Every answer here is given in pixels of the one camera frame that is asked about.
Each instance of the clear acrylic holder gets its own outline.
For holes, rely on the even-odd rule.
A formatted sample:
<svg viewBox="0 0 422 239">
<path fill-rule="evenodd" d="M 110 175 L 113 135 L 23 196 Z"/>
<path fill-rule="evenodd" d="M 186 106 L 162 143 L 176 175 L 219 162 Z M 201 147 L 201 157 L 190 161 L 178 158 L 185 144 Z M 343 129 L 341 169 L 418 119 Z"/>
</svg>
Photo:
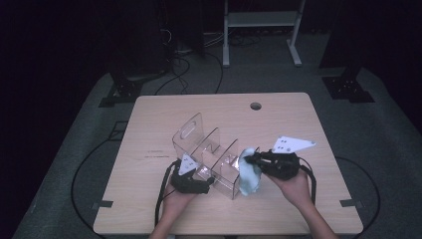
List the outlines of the clear acrylic holder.
<svg viewBox="0 0 422 239">
<path fill-rule="evenodd" d="M 202 125 L 198 113 L 173 136 L 177 157 L 182 158 L 184 153 L 191 156 L 199 164 L 194 177 L 214 177 L 213 186 L 233 200 L 239 192 L 238 140 L 224 148 L 220 145 L 220 129 L 216 127 L 205 136 Z"/>
</svg>

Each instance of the gray carpet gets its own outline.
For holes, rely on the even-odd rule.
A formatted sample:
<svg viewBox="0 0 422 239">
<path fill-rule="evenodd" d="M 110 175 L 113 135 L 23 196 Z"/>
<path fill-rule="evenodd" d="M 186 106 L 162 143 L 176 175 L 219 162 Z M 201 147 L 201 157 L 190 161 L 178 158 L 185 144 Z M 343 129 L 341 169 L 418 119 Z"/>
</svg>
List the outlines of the gray carpet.
<svg viewBox="0 0 422 239">
<path fill-rule="evenodd" d="M 331 99 L 321 77 L 339 74 L 341 69 L 318 68 L 328 35 L 299 35 L 297 47 L 303 61 L 300 68 L 293 65 L 286 39 L 287 36 L 263 37 L 260 43 L 246 48 L 232 47 L 231 67 L 223 71 L 218 94 L 309 94 L 334 155 L 349 158 L 365 168 L 379 189 L 379 215 L 361 238 L 420 238 L 421 134 L 389 97 L 382 82 L 364 69 L 357 79 L 371 93 L 375 103 L 351 104 L 346 100 Z M 207 52 L 222 58 L 221 46 L 208 48 Z M 221 74 L 218 62 L 208 55 L 205 58 L 189 55 L 183 59 L 190 64 L 189 71 L 182 76 L 188 83 L 186 92 L 175 80 L 158 94 L 214 94 Z M 175 62 L 177 73 L 186 67 L 184 61 Z M 169 73 L 146 83 L 141 94 L 154 95 L 173 77 Z M 129 120 L 133 104 L 99 108 L 111 85 L 110 76 L 105 75 L 93 88 L 14 238 L 99 238 L 75 212 L 71 187 L 80 163 L 107 139 L 114 123 Z M 105 142 L 86 160 L 76 177 L 75 202 L 81 216 L 90 225 L 94 223 L 95 205 L 102 199 L 118 148 L 118 141 Z M 376 211 L 375 189 L 356 165 L 344 160 L 339 160 L 338 164 L 352 198 L 363 205 L 357 210 L 366 225 Z M 143 237 L 121 235 L 106 238 Z"/>
</svg>

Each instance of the black stand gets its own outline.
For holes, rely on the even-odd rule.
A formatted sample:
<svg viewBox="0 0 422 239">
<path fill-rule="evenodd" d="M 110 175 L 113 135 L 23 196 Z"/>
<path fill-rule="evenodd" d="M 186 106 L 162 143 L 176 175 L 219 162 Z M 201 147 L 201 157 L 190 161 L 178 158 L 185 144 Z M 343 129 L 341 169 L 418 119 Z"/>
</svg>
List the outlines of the black stand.
<svg viewBox="0 0 422 239">
<path fill-rule="evenodd" d="M 349 100 L 351 103 L 373 103 L 369 92 L 364 91 L 356 80 L 360 67 L 347 67 L 339 77 L 323 77 L 329 94 L 334 100 Z"/>
<path fill-rule="evenodd" d="M 134 103 L 140 96 L 144 83 L 161 78 L 166 72 L 162 71 L 153 77 L 145 77 L 137 81 L 130 81 L 126 77 L 116 76 L 112 72 L 110 74 L 114 84 L 109 89 L 107 96 L 100 102 L 99 108 L 111 108 L 114 107 L 114 104 Z"/>
</svg>

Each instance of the human arm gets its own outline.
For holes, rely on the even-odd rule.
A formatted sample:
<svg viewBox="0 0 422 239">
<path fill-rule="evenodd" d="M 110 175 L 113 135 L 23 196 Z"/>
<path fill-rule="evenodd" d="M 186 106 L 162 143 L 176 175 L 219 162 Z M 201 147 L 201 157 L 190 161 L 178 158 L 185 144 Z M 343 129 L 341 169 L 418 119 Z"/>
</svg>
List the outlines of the human arm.
<svg viewBox="0 0 422 239">
<path fill-rule="evenodd" d="M 158 224 L 155 226 L 154 230 L 149 235 L 149 238 L 167 238 L 167 235 L 170 232 L 174 222 L 182 214 L 189 202 L 195 198 L 196 195 L 197 194 L 178 192 L 170 183 L 168 183 L 164 190 L 165 198 L 163 200 L 161 218 L 158 221 Z"/>
<path fill-rule="evenodd" d="M 310 227 L 313 238 L 338 238 L 314 206 L 311 200 L 308 176 L 303 170 L 299 170 L 297 176 L 287 181 L 282 181 L 274 176 L 267 176 L 282 190 L 286 199 L 301 212 Z"/>
</svg>

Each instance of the wooden table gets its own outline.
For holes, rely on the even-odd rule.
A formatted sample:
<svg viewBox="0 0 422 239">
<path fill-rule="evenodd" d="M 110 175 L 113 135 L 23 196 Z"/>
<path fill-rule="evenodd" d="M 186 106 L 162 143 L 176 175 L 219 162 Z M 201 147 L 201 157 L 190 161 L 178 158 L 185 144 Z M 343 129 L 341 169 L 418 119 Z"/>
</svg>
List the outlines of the wooden table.
<svg viewBox="0 0 422 239">
<path fill-rule="evenodd" d="M 251 103 L 259 103 L 258 111 Z M 316 145 L 297 152 L 312 166 L 316 207 L 335 233 L 355 234 L 362 223 L 350 199 L 311 99 L 304 93 L 140 97 L 137 99 L 94 224 L 100 234 L 149 234 L 160 184 L 176 159 L 173 135 L 197 113 L 204 132 L 220 128 L 221 145 L 239 140 L 239 154 L 249 146 L 272 148 L 279 135 L 308 139 Z M 234 200 L 211 188 L 191 202 L 174 225 L 176 235 L 297 235 L 309 228 L 265 175 L 257 193 Z"/>
</svg>

